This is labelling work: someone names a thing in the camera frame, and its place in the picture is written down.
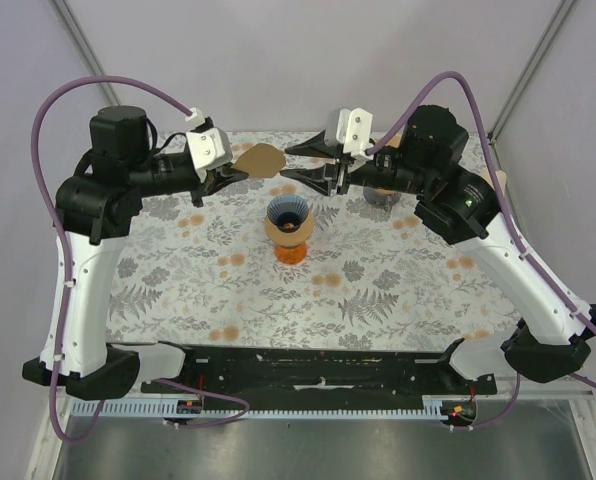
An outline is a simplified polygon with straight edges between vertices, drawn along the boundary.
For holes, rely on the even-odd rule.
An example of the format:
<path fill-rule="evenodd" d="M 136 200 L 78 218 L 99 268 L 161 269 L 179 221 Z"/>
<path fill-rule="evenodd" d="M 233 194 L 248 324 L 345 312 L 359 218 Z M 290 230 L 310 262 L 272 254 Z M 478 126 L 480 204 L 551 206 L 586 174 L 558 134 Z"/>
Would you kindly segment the glass coffee server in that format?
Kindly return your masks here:
<path fill-rule="evenodd" d="M 400 194 L 394 191 L 365 187 L 363 197 L 368 204 L 376 208 L 391 210 L 399 202 Z"/>

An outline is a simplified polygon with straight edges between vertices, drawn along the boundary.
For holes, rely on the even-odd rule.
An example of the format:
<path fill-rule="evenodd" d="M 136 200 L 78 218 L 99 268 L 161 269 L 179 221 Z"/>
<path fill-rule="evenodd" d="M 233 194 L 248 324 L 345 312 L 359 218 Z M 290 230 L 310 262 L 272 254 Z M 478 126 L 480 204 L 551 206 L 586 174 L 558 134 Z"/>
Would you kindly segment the orange glass dripper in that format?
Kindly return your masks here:
<path fill-rule="evenodd" d="M 276 245 L 274 247 L 274 254 L 276 259 L 285 265 L 297 265 L 301 263 L 307 256 L 308 248 L 305 242 L 294 247 L 285 247 Z"/>

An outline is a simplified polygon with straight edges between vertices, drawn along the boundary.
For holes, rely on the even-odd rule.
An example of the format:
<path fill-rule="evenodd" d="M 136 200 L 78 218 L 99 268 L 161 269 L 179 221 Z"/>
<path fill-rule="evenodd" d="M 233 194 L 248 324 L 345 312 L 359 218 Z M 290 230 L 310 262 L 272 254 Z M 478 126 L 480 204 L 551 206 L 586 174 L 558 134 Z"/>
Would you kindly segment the orange coffee filter box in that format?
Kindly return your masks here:
<path fill-rule="evenodd" d="M 483 177 L 491 187 L 494 187 L 494 182 L 493 182 L 492 176 L 487 168 L 483 168 L 481 170 L 480 176 Z M 506 181 L 507 181 L 507 174 L 502 170 L 496 170 L 495 177 L 498 181 L 498 184 L 499 184 L 501 190 L 504 191 L 505 186 L 506 186 Z"/>

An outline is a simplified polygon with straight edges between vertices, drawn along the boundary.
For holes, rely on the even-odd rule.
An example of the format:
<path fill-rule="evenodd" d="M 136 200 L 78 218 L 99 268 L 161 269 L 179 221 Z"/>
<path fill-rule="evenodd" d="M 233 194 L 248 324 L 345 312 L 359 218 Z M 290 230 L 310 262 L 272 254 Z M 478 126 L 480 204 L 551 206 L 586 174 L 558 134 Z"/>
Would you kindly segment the brown paper coffee filter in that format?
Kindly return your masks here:
<path fill-rule="evenodd" d="M 394 135 L 388 142 L 387 146 L 397 148 L 400 145 L 402 136 L 400 134 Z"/>

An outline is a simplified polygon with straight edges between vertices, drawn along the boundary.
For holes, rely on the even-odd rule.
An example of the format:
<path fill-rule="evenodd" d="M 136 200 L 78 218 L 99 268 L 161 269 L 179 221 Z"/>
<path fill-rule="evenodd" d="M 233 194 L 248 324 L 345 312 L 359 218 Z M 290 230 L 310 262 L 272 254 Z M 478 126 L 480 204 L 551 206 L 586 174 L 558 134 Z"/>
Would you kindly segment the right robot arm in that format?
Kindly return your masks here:
<path fill-rule="evenodd" d="M 570 293 L 531 253 L 493 183 L 460 166 L 468 133 L 455 116 L 441 106 L 419 106 L 397 146 L 365 154 L 374 144 L 371 120 L 361 108 L 335 112 L 327 129 L 285 150 L 323 158 L 325 165 L 281 174 L 325 196 L 352 186 L 415 196 L 422 224 L 470 257 L 515 306 L 516 327 L 459 339 L 445 350 L 447 362 L 435 371 L 438 386 L 455 394 L 483 375 L 515 371 L 537 383 L 576 375 L 596 336 L 596 304 Z"/>

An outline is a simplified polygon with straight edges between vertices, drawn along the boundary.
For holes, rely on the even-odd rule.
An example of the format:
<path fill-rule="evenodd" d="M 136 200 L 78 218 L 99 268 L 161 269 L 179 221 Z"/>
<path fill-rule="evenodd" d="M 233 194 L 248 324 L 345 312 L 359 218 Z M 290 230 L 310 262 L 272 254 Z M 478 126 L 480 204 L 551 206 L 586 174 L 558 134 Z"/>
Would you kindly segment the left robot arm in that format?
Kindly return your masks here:
<path fill-rule="evenodd" d="M 81 400 L 124 397 L 135 385 L 163 378 L 176 392 L 197 384 L 193 348 L 162 341 L 106 340 L 111 287 L 131 223 L 148 197 L 187 192 L 194 206 L 246 179 L 233 167 L 226 132 L 193 113 L 182 151 L 149 143 L 154 128 L 135 106 L 101 109 L 89 123 L 92 147 L 56 193 L 59 275 L 50 332 L 22 376 L 55 385 Z"/>

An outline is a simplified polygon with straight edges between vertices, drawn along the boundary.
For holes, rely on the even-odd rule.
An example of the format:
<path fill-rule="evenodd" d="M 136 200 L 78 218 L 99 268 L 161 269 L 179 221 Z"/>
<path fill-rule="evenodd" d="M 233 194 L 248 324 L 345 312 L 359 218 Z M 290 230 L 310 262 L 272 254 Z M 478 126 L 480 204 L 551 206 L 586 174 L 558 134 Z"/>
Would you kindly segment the floral table mat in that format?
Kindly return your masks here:
<path fill-rule="evenodd" d="M 264 229 L 269 202 L 307 200 L 306 258 L 286 265 Z M 195 207 L 146 199 L 110 294 L 106 335 L 289 348 L 441 351 L 513 327 L 519 313 L 474 260 L 447 245 L 402 196 L 390 209 L 360 188 L 324 197 L 274 177 L 233 184 Z"/>

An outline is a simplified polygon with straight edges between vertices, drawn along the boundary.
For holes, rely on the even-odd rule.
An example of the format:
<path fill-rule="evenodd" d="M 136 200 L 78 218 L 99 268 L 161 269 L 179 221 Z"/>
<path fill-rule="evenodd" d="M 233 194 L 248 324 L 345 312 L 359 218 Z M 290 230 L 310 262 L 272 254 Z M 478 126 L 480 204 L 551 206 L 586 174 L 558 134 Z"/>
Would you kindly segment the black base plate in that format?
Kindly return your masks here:
<path fill-rule="evenodd" d="M 337 390 L 351 397 L 390 393 L 405 397 L 425 395 L 492 395 L 492 375 L 465 380 L 442 353 L 353 350 L 267 349 L 191 346 L 172 385 L 144 383 L 150 394 L 173 394 L 186 387 L 216 393 L 213 399 L 249 403 L 261 397 L 288 396 L 295 391 Z"/>

